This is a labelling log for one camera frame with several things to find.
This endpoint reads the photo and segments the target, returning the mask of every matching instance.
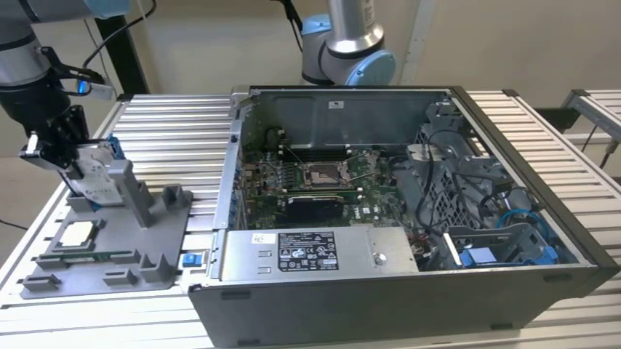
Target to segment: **blue latch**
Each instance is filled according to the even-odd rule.
[[[182,266],[184,268],[200,267],[203,265],[203,256],[198,253],[186,253],[183,255]]]

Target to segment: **blue cable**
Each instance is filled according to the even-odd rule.
[[[502,227],[502,223],[506,221],[506,218],[509,218],[513,214],[516,213],[525,213],[528,214],[529,216],[532,216],[534,218],[534,220],[537,220],[537,222],[541,224],[541,227],[544,228],[544,231],[545,231],[545,237],[544,237],[544,240],[548,241],[549,237],[550,237],[550,231],[548,230],[548,226],[544,222],[544,220],[540,218],[540,216],[537,216],[533,212],[530,212],[528,209],[513,209],[510,210],[509,212],[506,212],[498,223],[496,224],[496,227],[497,228],[501,228]]]

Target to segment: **white wall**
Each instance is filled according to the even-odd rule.
[[[43,24],[36,25],[34,28],[42,45],[55,48],[62,61],[68,65],[82,66],[83,60],[94,51],[94,44],[88,37],[83,21],[78,20],[64,23]],[[94,31],[96,40],[100,41],[102,37],[99,36],[98,27],[94,22],[91,22],[91,30]],[[104,57],[107,60],[108,72],[112,75],[111,79],[115,85],[119,86],[112,63],[108,60],[107,54],[104,54]],[[103,72],[99,58],[91,63],[91,68]],[[114,102],[96,100],[90,97],[74,98],[72,101],[74,104],[82,104],[84,107],[88,127],[91,133],[95,132],[110,112]],[[16,156],[26,143],[27,136],[20,124],[9,119],[4,109],[0,108],[0,157]]]
[[[435,0],[414,82],[514,89],[534,106],[621,89],[620,14],[620,0]]]
[[[327,12],[326,4],[326,0],[295,1],[301,17]],[[375,1],[386,47],[399,63],[417,4],[413,0]],[[301,82],[301,53],[277,1],[160,1],[147,28],[136,28],[134,39],[154,92],[227,93],[241,84]]]

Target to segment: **robotic arm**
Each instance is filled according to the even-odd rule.
[[[301,20],[290,0],[279,0]],[[385,32],[374,20],[374,0],[329,0],[329,15],[303,21],[303,72],[313,84],[389,84],[395,59],[383,49]],[[80,105],[71,105],[63,79],[103,84],[95,71],[64,65],[42,47],[31,24],[107,18],[130,11],[130,0],[0,0],[0,105],[24,128],[20,157],[70,180],[83,179],[76,146],[88,142]]]
[[[46,169],[82,179],[76,144],[88,140],[83,108],[71,105],[63,79],[104,83],[90,69],[64,65],[51,47],[42,47],[34,23],[88,17],[107,18],[130,11],[130,0],[0,0],[0,105],[28,137],[20,157]]]

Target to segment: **floor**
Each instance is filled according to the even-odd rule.
[[[0,158],[0,219],[28,227],[59,183],[55,172],[19,158]],[[24,233],[24,230],[0,224],[0,265]]]

